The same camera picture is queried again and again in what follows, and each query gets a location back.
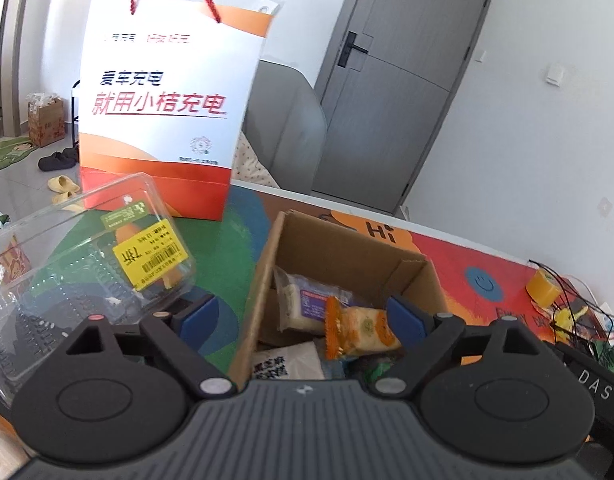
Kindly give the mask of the orange white paper bag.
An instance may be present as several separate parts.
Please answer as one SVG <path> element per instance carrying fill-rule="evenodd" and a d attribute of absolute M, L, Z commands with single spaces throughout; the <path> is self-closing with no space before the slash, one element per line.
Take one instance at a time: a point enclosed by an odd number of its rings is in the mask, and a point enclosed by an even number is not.
<path fill-rule="evenodd" d="M 147 174 L 170 214 L 221 219 L 271 21 L 214 0 L 92 0 L 78 87 L 84 190 Z"/>

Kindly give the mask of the orange cracker packet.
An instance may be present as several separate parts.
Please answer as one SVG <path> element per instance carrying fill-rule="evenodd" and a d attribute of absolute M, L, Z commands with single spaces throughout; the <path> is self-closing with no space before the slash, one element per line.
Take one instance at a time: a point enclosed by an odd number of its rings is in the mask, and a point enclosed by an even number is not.
<path fill-rule="evenodd" d="M 328 360 L 391 352 L 401 347 L 388 326 L 385 310 L 345 307 L 333 296 L 325 303 L 324 332 Z"/>

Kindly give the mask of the dotted beige cushion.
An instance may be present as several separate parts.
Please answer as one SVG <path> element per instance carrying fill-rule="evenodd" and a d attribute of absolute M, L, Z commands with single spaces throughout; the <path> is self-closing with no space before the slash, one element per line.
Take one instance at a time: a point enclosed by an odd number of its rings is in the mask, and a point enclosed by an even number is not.
<path fill-rule="evenodd" d="M 231 178 L 237 181 L 268 186 L 269 188 L 279 188 L 278 182 L 273 179 L 269 170 L 260 162 L 249 140 L 242 132 L 238 135 Z"/>

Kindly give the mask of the grey upholstered chair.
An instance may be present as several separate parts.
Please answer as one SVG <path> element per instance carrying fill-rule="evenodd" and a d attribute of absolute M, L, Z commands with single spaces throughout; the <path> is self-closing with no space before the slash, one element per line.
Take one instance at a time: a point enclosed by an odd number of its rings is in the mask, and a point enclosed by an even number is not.
<path fill-rule="evenodd" d="M 258 64 L 243 133 L 280 188 L 310 194 L 328 124 L 308 80 L 293 67 Z"/>

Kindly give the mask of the black slippers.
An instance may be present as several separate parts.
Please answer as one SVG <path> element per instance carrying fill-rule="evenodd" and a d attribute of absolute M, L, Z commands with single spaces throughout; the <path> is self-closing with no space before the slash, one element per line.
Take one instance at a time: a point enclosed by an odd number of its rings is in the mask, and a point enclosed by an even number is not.
<path fill-rule="evenodd" d="M 43 172 L 72 169 L 79 164 L 79 148 L 64 148 L 61 152 L 41 157 L 38 168 Z"/>

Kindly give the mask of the clear plastic clamshell box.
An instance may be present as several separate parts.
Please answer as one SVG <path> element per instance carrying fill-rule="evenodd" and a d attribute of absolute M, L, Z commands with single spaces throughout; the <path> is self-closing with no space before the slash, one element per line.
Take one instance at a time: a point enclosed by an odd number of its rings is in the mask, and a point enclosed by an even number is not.
<path fill-rule="evenodd" d="M 154 180 L 132 174 L 0 230 L 0 401 L 91 315 L 136 324 L 194 282 Z"/>

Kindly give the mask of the green blue candy packet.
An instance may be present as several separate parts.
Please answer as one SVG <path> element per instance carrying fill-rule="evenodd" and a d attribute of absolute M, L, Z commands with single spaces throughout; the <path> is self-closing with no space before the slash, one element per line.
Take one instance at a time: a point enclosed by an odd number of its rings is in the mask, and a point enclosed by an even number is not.
<path fill-rule="evenodd" d="M 374 384 L 395 364 L 395 358 L 390 356 L 369 356 L 364 362 L 361 372 L 362 379 L 367 384 Z"/>

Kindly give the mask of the white power strip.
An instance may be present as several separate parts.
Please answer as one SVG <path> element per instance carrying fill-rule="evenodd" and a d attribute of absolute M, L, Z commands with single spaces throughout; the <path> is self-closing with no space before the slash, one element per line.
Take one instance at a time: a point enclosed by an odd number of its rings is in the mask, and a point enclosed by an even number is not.
<path fill-rule="evenodd" d="M 607 333 L 614 333 L 614 311 L 606 301 L 602 302 L 600 310 L 599 320 L 603 326 L 603 330 Z"/>

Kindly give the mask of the white sandwich cake packet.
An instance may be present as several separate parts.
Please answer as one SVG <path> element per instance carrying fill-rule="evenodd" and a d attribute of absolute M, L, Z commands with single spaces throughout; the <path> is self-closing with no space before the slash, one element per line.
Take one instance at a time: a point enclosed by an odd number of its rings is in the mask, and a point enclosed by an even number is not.
<path fill-rule="evenodd" d="M 264 380 L 324 380 L 313 341 L 259 351 L 252 355 L 252 378 Z"/>

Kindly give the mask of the brown carton on floor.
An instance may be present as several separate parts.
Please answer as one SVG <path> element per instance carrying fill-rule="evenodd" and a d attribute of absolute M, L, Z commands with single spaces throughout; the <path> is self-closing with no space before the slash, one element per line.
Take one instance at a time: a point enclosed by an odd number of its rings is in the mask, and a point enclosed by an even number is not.
<path fill-rule="evenodd" d="M 27 96 L 28 136 L 38 148 L 64 139 L 63 100 L 55 93 L 30 93 Z"/>

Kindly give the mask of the colourful cartoon table mat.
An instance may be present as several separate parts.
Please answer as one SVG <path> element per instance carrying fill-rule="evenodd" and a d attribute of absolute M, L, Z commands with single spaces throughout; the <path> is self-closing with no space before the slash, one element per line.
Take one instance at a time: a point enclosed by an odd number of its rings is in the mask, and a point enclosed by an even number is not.
<path fill-rule="evenodd" d="M 145 174 L 0 231 L 0 398 L 21 479 L 614 479 L 614 374 L 521 318 L 452 314 L 425 256 L 250 203 L 176 219 Z M 373 385 L 252 378 L 275 268 L 383 309 Z"/>

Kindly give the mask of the grey door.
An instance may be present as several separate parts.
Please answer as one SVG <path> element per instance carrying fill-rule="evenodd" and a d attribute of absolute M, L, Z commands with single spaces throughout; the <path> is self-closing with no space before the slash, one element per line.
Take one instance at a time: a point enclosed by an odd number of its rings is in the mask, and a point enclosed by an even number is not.
<path fill-rule="evenodd" d="M 459 87 L 490 0 L 357 0 L 323 91 L 314 192 L 395 211 Z"/>

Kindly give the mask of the white purple bread packet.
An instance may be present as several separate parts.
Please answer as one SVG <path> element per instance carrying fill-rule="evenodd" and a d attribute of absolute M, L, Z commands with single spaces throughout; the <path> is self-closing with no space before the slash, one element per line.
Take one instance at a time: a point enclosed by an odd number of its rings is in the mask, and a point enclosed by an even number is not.
<path fill-rule="evenodd" d="M 323 336 L 326 300 L 335 297 L 344 307 L 369 307 L 364 298 L 337 285 L 323 284 L 300 274 L 289 274 L 276 266 L 273 270 L 279 304 L 279 330 Z"/>

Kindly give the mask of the brown cardboard box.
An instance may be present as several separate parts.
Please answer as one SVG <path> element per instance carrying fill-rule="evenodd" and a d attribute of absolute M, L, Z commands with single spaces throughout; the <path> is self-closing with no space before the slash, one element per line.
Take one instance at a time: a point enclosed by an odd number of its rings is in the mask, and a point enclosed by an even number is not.
<path fill-rule="evenodd" d="M 298 211 L 282 211 L 249 287 L 240 340 L 228 370 L 237 387 L 249 380 L 252 355 L 260 342 L 281 347 L 306 339 L 297 332 L 279 332 L 278 300 L 272 290 L 276 266 L 348 289 L 374 307 L 385 307 L 390 296 L 403 296 L 432 315 L 449 310 L 433 263 L 419 252 Z"/>

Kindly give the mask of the white wall bracket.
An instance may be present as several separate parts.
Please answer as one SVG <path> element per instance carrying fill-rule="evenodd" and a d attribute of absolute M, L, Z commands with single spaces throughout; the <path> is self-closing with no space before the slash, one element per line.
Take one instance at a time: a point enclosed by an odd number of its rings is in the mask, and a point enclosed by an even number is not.
<path fill-rule="evenodd" d="M 262 14 L 275 16 L 282 9 L 283 3 L 278 0 L 259 0 L 255 4 L 255 10 Z"/>

